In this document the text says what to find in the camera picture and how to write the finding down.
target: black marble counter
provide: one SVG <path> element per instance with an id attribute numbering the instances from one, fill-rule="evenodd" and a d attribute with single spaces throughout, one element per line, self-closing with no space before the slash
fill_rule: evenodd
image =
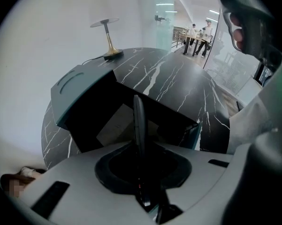
<path id="1" fill-rule="evenodd" d="M 125 49 L 124 56 L 116 60 L 99 58 L 83 66 L 109 66 L 118 82 L 202 122 L 195 149 L 226 153 L 229 114 L 224 98 L 210 75 L 188 58 L 161 49 L 133 48 Z M 69 132 L 55 125 L 51 102 L 45 112 L 41 136 L 47 168 L 80 153 Z"/>

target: floor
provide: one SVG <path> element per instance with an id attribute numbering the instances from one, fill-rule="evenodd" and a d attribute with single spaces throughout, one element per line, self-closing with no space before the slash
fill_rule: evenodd
<path id="1" fill-rule="evenodd" d="M 182 46 L 180 49 L 178 49 L 175 53 L 181 54 L 182 56 L 185 56 L 186 58 L 192 60 L 193 62 L 195 62 L 196 64 L 198 64 L 199 66 L 201 66 L 203 68 L 203 66 L 206 63 L 206 59 L 208 57 L 209 51 L 207 51 L 206 53 L 206 58 L 202 58 L 201 57 L 201 53 L 203 52 L 203 49 L 201 49 L 199 55 L 195 55 L 194 57 L 192 57 L 193 54 L 193 49 L 195 48 L 195 44 L 193 44 L 192 47 L 189 46 L 188 49 L 188 54 L 183 55 L 184 52 L 184 46 Z"/>
<path id="2" fill-rule="evenodd" d="M 174 46 L 174 47 L 171 48 L 171 52 L 175 53 L 178 49 L 180 49 L 181 47 L 184 47 L 183 43 L 178 42 L 178 44 L 176 44 L 176 41 L 173 41 L 173 42 L 174 43 L 172 43 L 172 46 Z"/>

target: hand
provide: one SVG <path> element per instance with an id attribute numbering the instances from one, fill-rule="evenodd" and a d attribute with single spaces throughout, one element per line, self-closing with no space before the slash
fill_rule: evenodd
<path id="1" fill-rule="evenodd" d="M 234 14 L 230 14 L 230 20 L 231 22 L 237 26 L 237 27 L 241 27 L 241 23 L 239 21 L 239 19 L 237 19 L 237 17 L 234 15 Z M 236 41 L 236 46 L 240 49 L 242 49 L 243 47 L 243 33 L 242 33 L 242 29 L 236 29 L 234 30 L 233 32 L 233 37 L 234 37 L 234 40 Z"/>

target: white veining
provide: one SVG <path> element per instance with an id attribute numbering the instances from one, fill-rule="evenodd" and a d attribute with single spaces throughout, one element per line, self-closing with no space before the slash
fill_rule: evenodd
<path id="1" fill-rule="evenodd" d="M 50 121 L 50 122 L 48 122 L 48 124 L 47 124 L 47 125 L 45 125 L 45 138 L 46 138 L 46 143 L 48 143 L 46 128 L 48 127 L 48 125 L 49 125 L 50 123 L 51 123 L 51 121 Z"/>
<path id="2" fill-rule="evenodd" d="M 130 59 L 132 59 L 132 58 L 135 57 L 135 56 L 137 56 L 137 54 L 136 54 L 136 55 L 133 55 L 131 58 L 128 58 L 126 61 L 124 61 L 123 63 L 121 63 L 119 66 L 117 66 L 117 67 L 114 69 L 114 71 L 117 70 L 119 67 L 121 67 L 122 64 L 124 64 L 125 62 L 129 61 Z"/>
<path id="3" fill-rule="evenodd" d="M 211 79 L 211 82 L 212 82 L 213 86 L 215 87 L 215 83 L 214 83 L 213 79 Z"/>
<path id="4" fill-rule="evenodd" d="M 47 134 L 47 137 L 49 137 L 49 135 L 51 134 L 51 133 L 56 133 L 57 131 L 51 131 L 49 134 Z"/>
<path id="5" fill-rule="evenodd" d="M 143 48 L 141 48 L 141 50 L 137 50 L 137 49 L 133 48 L 133 53 L 141 52 L 142 50 L 143 50 Z"/>
<path id="6" fill-rule="evenodd" d="M 101 65 L 105 64 L 106 62 L 108 62 L 108 60 L 105 60 L 104 62 L 100 63 L 100 64 L 98 65 L 98 67 L 100 67 Z"/>
<path id="7" fill-rule="evenodd" d="M 49 163 L 49 165 L 48 165 L 47 169 L 49 168 L 49 166 L 51 165 L 51 163 L 52 163 L 52 161 Z"/>
<path id="8" fill-rule="evenodd" d="M 211 133 L 211 124 L 210 124 L 210 117 L 208 115 L 208 112 L 206 112 L 207 115 L 207 121 L 208 121 L 208 128 L 210 129 L 210 133 Z"/>
<path id="9" fill-rule="evenodd" d="M 218 102 L 219 102 L 219 103 L 221 104 L 221 106 L 224 108 L 223 104 L 220 102 L 220 99 L 218 98 L 218 95 L 217 95 L 217 93 L 216 93 L 216 91 L 215 91 L 215 88 L 213 87 L 212 89 L 213 89 L 213 92 L 214 92 L 214 94 L 215 94 L 215 96 L 216 96 Z"/>
<path id="10" fill-rule="evenodd" d="M 206 91 L 205 91 L 205 88 L 203 88 L 203 93 L 205 95 L 205 112 L 206 112 Z"/>
<path id="11" fill-rule="evenodd" d="M 215 108 L 215 113 L 217 113 L 216 111 L 216 98 L 215 98 L 215 94 L 213 93 L 213 96 L 214 96 L 214 108 Z"/>
<path id="12" fill-rule="evenodd" d="M 137 64 L 136 64 L 135 66 L 130 65 L 130 66 L 133 67 L 133 69 L 132 69 L 132 70 L 129 70 L 129 73 L 126 74 L 126 76 L 123 78 L 123 80 L 122 80 L 121 83 L 124 83 L 125 78 L 126 78 L 129 74 L 131 74 L 135 68 L 137 68 L 137 65 L 139 64 L 139 62 L 137 62 Z"/>
<path id="13" fill-rule="evenodd" d="M 166 56 L 168 56 L 170 53 L 171 53 L 171 52 L 168 52 L 166 55 L 162 56 L 162 58 L 160 58 L 160 59 L 156 62 L 156 64 L 154 64 L 154 65 L 150 68 L 149 72 L 145 74 L 145 76 L 133 87 L 133 89 L 135 89 L 135 88 L 136 88 L 136 87 L 137 87 L 137 86 L 156 68 L 156 66 L 158 65 L 158 63 L 159 63 L 163 58 L 165 58 Z"/>
<path id="14" fill-rule="evenodd" d="M 61 128 L 59 128 L 57 130 L 57 132 L 53 135 L 53 137 L 51 138 L 51 140 L 49 141 L 49 143 L 47 144 L 47 147 L 49 146 L 49 144 L 51 143 L 51 141 L 53 140 L 53 138 L 55 137 L 55 135 L 60 131 Z"/>
<path id="15" fill-rule="evenodd" d="M 201 108 L 200 108 L 200 110 L 199 110 L 199 113 L 198 113 L 198 115 L 197 115 L 197 119 L 199 118 L 199 115 L 200 115 L 201 109 L 202 109 L 202 107 L 201 107 Z"/>
<path id="16" fill-rule="evenodd" d="M 69 136 L 67 136 L 64 140 L 62 140 L 59 144 L 57 144 L 57 145 L 54 146 L 53 148 L 49 148 L 43 158 L 45 158 L 45 157 L 47 156 L 47 154 L 49 153 L 49 151 L 50 151 L 51 149 L 54 149 L 54 148 L 58 147 L 59 145 L 61 145 Z"/>
<path id="17" fill-rule="evenodd" d="M 112 62 L 114 62 L 114 60 L 112 60 L 111 62 L 105 64 L 103 67 L 105 68 L 106 66 L 110 65 Z"/>
<path id="18" fill-rule="evenodd" d="M 214 117 L 216 118 L 216 116 L 214 115 Z M 219 120 L 218 120 L 218 118 L 216 118 L 217 119 L 217 121 L 218 122 L 220 122 Z M 224 125 L 224 126 L 226 126 L 225 124 L 223 124 L 222 122 L 220 122 L 222 125 Z M 229 127 L 228 126 L 226 126 L 228 129 L 229 129 Z M 229 129 L 230 130 L 230 129 Z"/>
<path id="19" fill-rule="evenodd" d="M 145 73 L 147 74 L 147 71 L 146 71 L 146 66 L 144 65 L 144 69 L 145 69 Z M 149 77 L 149 81 L 151 81 L 151 77 L 150 76 L 148 76 Z"/>
<path id="20" fill-rule="evenodd" d="M 188 93 L 186 96 L 184 96 L 183 103 L 185 102 L 185 100 L 186 100 L 187 96 L 189 96 L 189 95 L 190 95 L 191 90 L 189 90 L 189 93 Z"/>
<path id="21" fill-rule="evenodd" d="M 166 89 L 165 91 L 163 91 L 163 93 L 162 93 L 161 97 L 159 98 L 158 102 L 161 100 L 161 98 L 163 97 L 163 95 L 168 92 L 168 89 L 171 88 L 171 87 L 173 86 L 173 84 L 176 82 L 176 81 L 173 82 L 173 80 L 175 79 L 175 77 L 176 77 L 178 71 L 183 68 L 183 65 L 184 65 L 184 63 L 183 63 L 182 66 L 176 71 L 176 73 L 175 73 L 175 75 L 173 76 L 171 82 L 170 82 L 169 85 L 167 86 L 167 89 Z"/>
<path id="22" fill-rule="evenodd" d="M 148 85 L 147 88 L 145 88 L 145 90 L 144 90 L 144 92 L 143 92 L 145 95 L 149 95 L 150 89 L 154 86 L 155 81 L 156 81 L 156 78 L 157 78 L 157 76 L 160 74 L 160 67 L 161 67 L 161 65 L 162 65 L 163 63 L 165 63 L 165 61 L 160 62 L 160 63 L 156 66 L 155 72 L 154 72 L 154 74 L 152 75 L 152 77 L 151 77 L 151 79 L 150 79 L 150 84 Z"/>
<path id="23" fill-rule="evenodd" d="M 172 71 L 171 75 L 167 78 L 167 80 L 164 82 L 163 86 L 161 87 L 161 89 L 160 89 L 160 94 L 162 93 L 162 89 L 164 88 L 164 86 L 165 86 L 166 82 L 169 80 L 169 78 L 170 78 L 170 77 L 172 76 L 172 74 L 174 73 L 175 68 L 173 69 L 173 71 Z"/>
<path id="24" fill-rule="evenodd" d="M 48 109 L 46 110 L 45 114 L 50 110 L 51 107 L 52 107 L 52 104 L 50 105 L 50 107 L 48 107 Z"/>
<path id="25" fill-rule="evenodd" d="M 71 149 L 71 144 L 72 144 L 73 138 L 71 136 L 70 142 L 69 142 L 69 149 L 68 149 L 68 158 L 70 157 L 70 149 Z"/>
<path id="26" fill-rule="evenodd" d="M 199 136 L 198 136 L 198 139 L 197 139 L 197 143 L 196 143 L 196 146 L 195 146 L 195 149 L 194 149 L 194 150 L 197 150 L 197 151 L 200 150 L 201 132 L 202 132 L 202 125 L 201 125 L 201 129 L 200 129 Z"/>

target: white wall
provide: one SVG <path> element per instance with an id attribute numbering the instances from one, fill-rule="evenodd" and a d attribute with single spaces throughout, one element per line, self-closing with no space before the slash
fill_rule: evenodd
<path id="1" fill-rule="evenodd" d="M 43 165 L 41 126 L 50 88 L 72 67 L 107 51 L 142 46 L 138 0 L 20 0 L 0 28 L 0 175 Z"/>

